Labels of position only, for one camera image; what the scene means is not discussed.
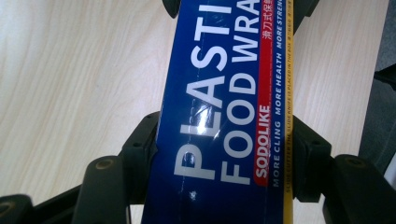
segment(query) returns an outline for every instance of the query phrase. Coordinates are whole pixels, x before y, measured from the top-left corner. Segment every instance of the wooden table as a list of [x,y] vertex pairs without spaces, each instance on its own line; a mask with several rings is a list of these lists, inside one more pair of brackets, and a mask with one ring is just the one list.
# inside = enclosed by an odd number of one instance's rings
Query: wooden table
[[[357,154],[388,0],[322,0],[295,35],[294,114]],[[82,181],[161,108],[176,20],[160,0],[0,2],[0,195]],[[322,223],[295,202],[295,223]],[[133,207],[139,220],[141,206]]]

